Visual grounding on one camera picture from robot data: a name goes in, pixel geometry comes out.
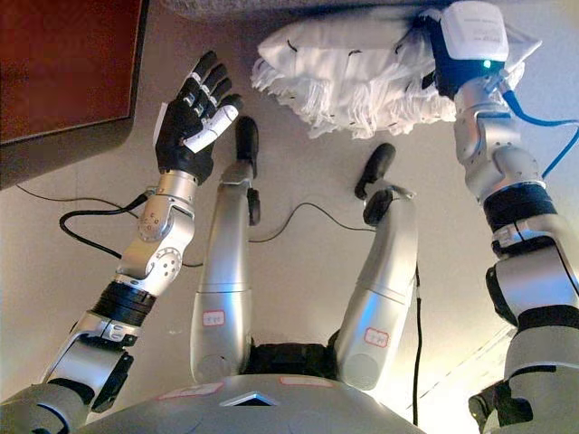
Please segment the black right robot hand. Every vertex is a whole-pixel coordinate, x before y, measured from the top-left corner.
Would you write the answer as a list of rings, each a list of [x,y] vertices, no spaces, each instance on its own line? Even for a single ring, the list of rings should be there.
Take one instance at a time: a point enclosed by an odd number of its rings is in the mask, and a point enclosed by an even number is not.
[[[470,80],[504,69],[509,47],[500,9],[483,1],[457,1],[442,10],[428,9],[416,25],[427,32],[439,94],[453,99]]]

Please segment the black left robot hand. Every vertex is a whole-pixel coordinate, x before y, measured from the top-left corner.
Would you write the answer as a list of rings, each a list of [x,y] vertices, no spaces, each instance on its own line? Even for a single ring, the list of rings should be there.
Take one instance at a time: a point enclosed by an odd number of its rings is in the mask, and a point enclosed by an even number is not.
[[[174,99],[159,111],[154,146],[162,174],[180,171],[203,184],[214,168],[214,142],[233,124],[242,98],[215,52],[206,52],[186,75]]]

